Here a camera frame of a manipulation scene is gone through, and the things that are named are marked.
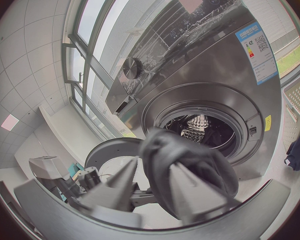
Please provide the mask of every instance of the washing machine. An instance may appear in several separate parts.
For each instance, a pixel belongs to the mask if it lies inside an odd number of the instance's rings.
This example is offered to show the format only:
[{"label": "washing machine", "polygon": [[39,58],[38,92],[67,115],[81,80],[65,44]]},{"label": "washing machine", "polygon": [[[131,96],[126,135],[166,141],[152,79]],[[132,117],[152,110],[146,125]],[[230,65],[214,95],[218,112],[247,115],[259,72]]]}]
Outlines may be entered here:
[{"label": "washing machine", "polygon": [[239,180],[265,174],[281,102],[273,52],[242,0],[171,0],[106,98],[136,137],[154,127],[175,131],[220,150]]}]

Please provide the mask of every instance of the teal object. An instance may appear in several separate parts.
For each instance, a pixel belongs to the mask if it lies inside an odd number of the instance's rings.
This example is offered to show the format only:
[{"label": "teal object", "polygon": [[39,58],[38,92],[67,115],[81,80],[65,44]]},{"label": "teal object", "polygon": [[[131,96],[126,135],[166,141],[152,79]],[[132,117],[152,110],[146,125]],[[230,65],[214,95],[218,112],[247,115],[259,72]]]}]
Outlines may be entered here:
[{"label": "teal object", "polygon": [[70,165],[70,167],[68,168],[68,172],[70,173],[71,178],[76,174],[77,171],[79,171],[79,168],[74,163],[72,163],[72,165]]},{"label": "teal object", "polygon": [[78,162],[76,163],[76,166],[80,169],[80,170],[84,170],[84,168],[82,167],[82,165],[81,164],[79,164]]}]

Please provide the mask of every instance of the sky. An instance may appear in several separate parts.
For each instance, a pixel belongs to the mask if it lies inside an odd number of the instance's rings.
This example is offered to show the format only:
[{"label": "sky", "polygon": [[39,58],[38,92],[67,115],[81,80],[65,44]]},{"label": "sky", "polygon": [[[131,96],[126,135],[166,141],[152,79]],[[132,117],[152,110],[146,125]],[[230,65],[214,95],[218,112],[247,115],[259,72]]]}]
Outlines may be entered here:
[{"label": "sky", "polygon": [[[100,12],[100,9],[103,5],[105,0],[88,0],[87,5],[84,9],[81,22],[79,25],[78,33],[81,35],[81,37],[88,42],[90,39],[90,35],[92,32],[93,25],[96,21],[96,18],[98,16],[98,13]],[[109,37],[109,34],[119,17],[120,13],[122,12],[124,6],[129,0],[116,0],[114,4],[112,5],[106,20],[104,21],[104,24],[101,28],[99,37],[96,42],[96,48],[93,52],[93,55],[96,57],[97,60],[100,60],[102,51],[104,49],[104,46],[106,44],[106,41]],[[81,62],[78,60],[76,62],[76,66],[80,67]],[[92,87],[94,83],[94,78],[96,77],[96,74],[92,70],[89,70],[89,76],[88,76],[88,85],[87,85],[87,95],[91,97],[92,94]]]}]

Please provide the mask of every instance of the metal surface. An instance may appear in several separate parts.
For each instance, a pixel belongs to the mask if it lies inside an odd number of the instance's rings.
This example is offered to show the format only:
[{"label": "metal surface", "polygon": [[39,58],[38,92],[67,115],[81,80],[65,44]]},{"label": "metal surface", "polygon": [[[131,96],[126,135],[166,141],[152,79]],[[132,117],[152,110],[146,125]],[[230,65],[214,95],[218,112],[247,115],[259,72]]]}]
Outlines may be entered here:
[{"label": "metal surface", "polygon": [[129,57],[124,61],[122,70],[126,78],[136,79],[142,70],[142,65],[138,60]]},{"label": "metal surface", "polygon": [[97,236],[103,240],[252,240],[260,237],[277,217],[290,190],[271,180],[247,201],[207,223],[151,232],[118,227],[84,216],[54,197],[36,179],[18,186],[14,192],[21,207],[47,239],[94,239]]},{"label": "metal surface", "polygon": [[80,182],[80,186],[87,191],[94,188],[101,182],[97,169],[93,166],[80,171],[78,174],[78,180]]},{"label": "metal surface", "polygon": [[[174,0],[170,2],[171,7],[168,5],[157,16],[129,54],[139,59],[147,72],[133,80],[118,74],[125,92],[136,102],[118,116],[141,139],[154,126],[163,127],[160,125],[167,118],[202,114],[226,120],[239,145],[228,154],[228,161],[238,178],[247,180],[265,174],[276,147],[281,121],[280,79],[276,75],[257,85],[250,61],[235,35],[255,19],[240,0],[228,1],[220,2],[225,4],[212,14],[211,21],[205,18],[207,21],[201,22],[198,29],[202,30],[193,34],[195,38],[182,35],[175,43],[166,32],[183,21],[182,17],[180,22],[168,19],[178,8]],[[109,107],[112,96],[106,99]],[[265,131],[269,115],[271,127]]]},{"label": "metal surface", "polygon": [[112,158],[135,157],[139,154],[140,142],[138,138],[114,138],[102,142],[88,154],[84,167],[95,166],[100,170]]},{"label": "metal surface", "polygon": [[183,225],[207,221],[240,204],[218,193],[181,163],[171,165],[169,181],[175,213]]},{"label": "metal surface", "polygon": [[136,173],[137,162],[137,156],[132,158],[105,183],[98,184],[85,194],[80,203],[90,208],[99,205],[124,212],[130,211],[132,181]]}]

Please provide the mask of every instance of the beige laundry basket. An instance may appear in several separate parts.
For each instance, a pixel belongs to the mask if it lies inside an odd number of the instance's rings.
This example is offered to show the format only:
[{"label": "beige laundry basket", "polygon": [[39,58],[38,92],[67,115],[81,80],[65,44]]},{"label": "beige laundry basket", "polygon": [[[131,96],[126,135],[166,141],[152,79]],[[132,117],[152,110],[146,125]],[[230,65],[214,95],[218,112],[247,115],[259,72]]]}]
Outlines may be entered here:
[{"label": "beige laundry basket", "polygon": [[300,134],[300,78],[284,89],[283,143],[286,150]]}]

